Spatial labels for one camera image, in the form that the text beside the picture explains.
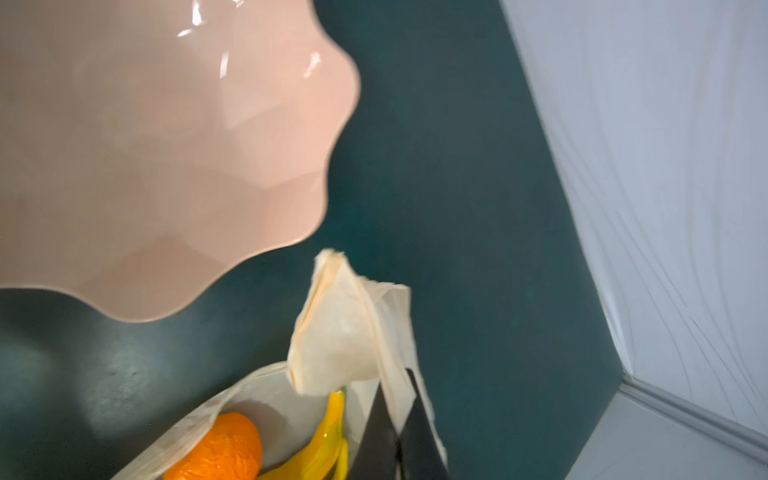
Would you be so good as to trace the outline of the cream banana-print plastic bag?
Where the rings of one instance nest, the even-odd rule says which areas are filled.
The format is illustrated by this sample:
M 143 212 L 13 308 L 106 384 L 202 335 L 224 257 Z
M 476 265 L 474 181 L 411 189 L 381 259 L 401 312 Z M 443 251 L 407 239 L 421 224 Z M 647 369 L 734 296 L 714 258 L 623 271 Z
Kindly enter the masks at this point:
M 337 390 L 346 395 L 343 425 L 350 468 L 381 386 L 399 440 L 396 479 L 403 479 L 399 435 L 416 397 L 407 369 L 415 374 L 448 470 L 418 364 L 410 307 L 409 287 L 370 280 L 357 274 L 344 254 L 321 251 L 286 359 L 248 374 L 202 403 L 123 467 L 119 477 L 164 479 L 165 472 L 200 442 L 218 416 L 233 412 L 258 429 L 263 451 L 258 476 L 265 474 L 309 444 L 324 418 L 329 396 Z

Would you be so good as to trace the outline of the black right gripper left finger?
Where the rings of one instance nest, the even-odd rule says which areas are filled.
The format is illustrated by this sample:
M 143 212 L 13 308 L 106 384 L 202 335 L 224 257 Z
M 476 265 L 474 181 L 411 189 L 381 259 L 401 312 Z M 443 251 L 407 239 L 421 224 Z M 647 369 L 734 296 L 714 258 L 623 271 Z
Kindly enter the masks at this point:
M 395 480 L 399 440 L 379 386 L 347 480 Z

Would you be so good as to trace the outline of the long yellow toy banana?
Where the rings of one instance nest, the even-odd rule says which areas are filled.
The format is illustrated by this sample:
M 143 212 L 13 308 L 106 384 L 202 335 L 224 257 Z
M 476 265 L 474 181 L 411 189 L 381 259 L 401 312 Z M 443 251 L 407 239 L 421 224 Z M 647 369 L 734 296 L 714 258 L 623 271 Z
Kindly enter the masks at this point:
M 309 444 L 281 466 L 258 479 L 331 479 L 344 437 L 346 395 L 337 390 L 328 398 L 326 413 Z

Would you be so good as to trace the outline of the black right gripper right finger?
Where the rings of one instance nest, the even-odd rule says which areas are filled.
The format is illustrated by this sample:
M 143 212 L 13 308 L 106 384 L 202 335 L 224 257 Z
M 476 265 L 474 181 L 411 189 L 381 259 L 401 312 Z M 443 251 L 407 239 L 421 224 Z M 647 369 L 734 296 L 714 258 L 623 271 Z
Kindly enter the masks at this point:
M 449 480 L 412 369 L 406 370 L 416 397 L 400 438 L 400 464 L 405 480 Z

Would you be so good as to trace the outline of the orange toy fruit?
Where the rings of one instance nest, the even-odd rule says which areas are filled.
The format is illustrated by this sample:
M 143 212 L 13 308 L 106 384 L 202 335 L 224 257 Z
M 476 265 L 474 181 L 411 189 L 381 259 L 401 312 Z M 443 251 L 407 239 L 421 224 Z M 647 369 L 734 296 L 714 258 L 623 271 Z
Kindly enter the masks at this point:
M 216 418 L 211 430 L 163 478 L 253 480 L 261 469 L 262 455 L 254 423 L 240 413 L 227 413 Z

